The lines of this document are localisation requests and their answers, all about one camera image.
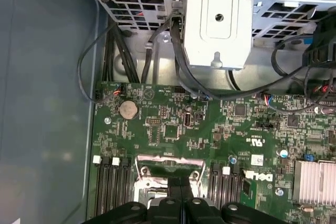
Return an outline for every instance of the ram slot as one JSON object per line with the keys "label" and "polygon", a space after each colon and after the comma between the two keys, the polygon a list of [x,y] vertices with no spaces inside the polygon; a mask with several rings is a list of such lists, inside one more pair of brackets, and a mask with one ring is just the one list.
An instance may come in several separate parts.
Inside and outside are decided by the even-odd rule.
{"label": "ram slot", "polygon": [[128,159],[123,159],[119,167],[119,178],[116,191],[116,206],[120,206],[129,201],[131,166]]}
{"label": "ram slot", "polygon": [[210,168],[210,177],[208,182],[208,198],[212,200],[212,202],[217,206],[218,202],[218,188],[220,187],[220,173],[219,173],[219,166],[212,165]]}
{"label": "ram slot", "polygon": [[222,175],[220,171],[220,167],[211,166],[208,181],[208,197],[218,209],[228,202],[239,202],[243,187],[241,175]]}
{"label": "ram slot", "polygon": [[100,165],[97,173],[95,216],[101,215],[106,211],[107,179],[109,176],[109,167]]}
{"label": "ram slot", "polygon": [[108,190],[107,190],[107,210],[113,209],[113,198],[114,198],[114,185],[117,181],[117,172],[118,167],[111,166],[110,167],[110,176],[109,176],[109,183],[108,183]]}

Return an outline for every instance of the heatsink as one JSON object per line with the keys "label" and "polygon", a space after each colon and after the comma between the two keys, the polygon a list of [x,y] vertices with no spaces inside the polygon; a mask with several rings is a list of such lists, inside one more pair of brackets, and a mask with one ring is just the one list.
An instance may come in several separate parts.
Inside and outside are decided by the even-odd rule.
{"label": "heatsink", "polygon": [[299,204],[335,206],[336,164],[297,161],[293,200]]}

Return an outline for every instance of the white slot latch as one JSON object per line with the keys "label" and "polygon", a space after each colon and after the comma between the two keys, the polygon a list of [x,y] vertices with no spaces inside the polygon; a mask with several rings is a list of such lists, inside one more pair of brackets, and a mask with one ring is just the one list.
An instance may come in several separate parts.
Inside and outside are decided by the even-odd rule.
{"label": "white slot latch", "polygon": [[223,175],[230,175],[230,172],[231,172],[231,168],[229,166],[224,166],[222,168],[222,174]]}
{"label": "white slot latch", "polygon": [[101,163],[101,157],[100,157],[99,155],[95,155],[95,156],[93,156],[93,160],[92,160],[92,162],[93,162],[94,164],[100,164],[100,163]]}
{"label": "white slot latch", "polygon": [[117,165],[117,166],[119,166],[119,164],[120,164],[120,158],[118,158],[118,157],[114,157],[114,158],[112,159],[112,165]]}

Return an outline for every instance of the capacitor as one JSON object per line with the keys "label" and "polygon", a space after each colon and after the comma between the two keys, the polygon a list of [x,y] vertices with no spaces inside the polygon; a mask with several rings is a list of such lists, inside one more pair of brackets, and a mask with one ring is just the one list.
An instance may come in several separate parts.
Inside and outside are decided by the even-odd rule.
{"label": "capacitor", "polygon": [[305,154],[303,156],[306,161],[313,162],[314,161],[314,156],[312,154]]}
{"label": "capacitor", "polygon": [[124,101],[119,107],[120,115],[127,119],[133,119],[138,114],[138,107],[133,101]]}
{"label": "capacitor", "polygon": [[288,157],[288,151],[286,149],[277,150],[277,154],[282,158],[287,158]]}
{"label": "capacitor", "polygon": [[233,165],[237,163],[237,159],[236,159],[236,157],[233,156],[233,155],[230,155],[230,156],[229,156],[229,161],[230,161],[230,163],[233,164]]}

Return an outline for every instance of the metal bracket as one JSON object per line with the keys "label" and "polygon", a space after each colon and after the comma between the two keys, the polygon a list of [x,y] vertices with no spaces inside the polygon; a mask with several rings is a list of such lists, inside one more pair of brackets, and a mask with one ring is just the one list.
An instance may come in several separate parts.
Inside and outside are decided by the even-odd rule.
{"label": "metal bracket", "polygon": [[190,65],[243,68],[252,16],[253,0],[187,0],[184,47]]}

